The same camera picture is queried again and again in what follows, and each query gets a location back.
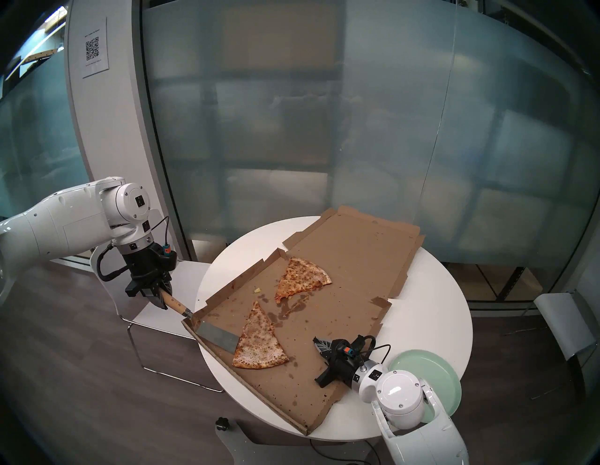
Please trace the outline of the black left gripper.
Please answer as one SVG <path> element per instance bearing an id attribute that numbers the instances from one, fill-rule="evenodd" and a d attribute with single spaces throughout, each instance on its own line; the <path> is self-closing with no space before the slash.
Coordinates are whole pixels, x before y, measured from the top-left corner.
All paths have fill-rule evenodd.
<path id="1" fill-rule="evenodd" d="M 152 305 L 167 310 L 163 291 L 172 295 L 170 272 L 176 268 L 176 251 L 152 243 L 144 249 L 123 255 L 123 259 L 131 275 L 131 282 L 125 288 L 126 294 L 131 298 L 141 294 Z"/>

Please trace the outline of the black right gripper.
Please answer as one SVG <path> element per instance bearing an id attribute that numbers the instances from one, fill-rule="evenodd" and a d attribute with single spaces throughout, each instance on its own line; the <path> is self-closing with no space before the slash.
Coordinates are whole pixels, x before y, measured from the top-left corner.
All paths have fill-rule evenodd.
<path id="1" fill-rule="evenodd" d="M 352 382 L 356 371 L 363 364 L 362 349 L 364 343 L 333 343 L 330 340 L 313 338 L 319 355 L 328 359 L 328 370 L 323 371 L 315 382 L 320 388 L 326 388 L 332 382 Z"/>

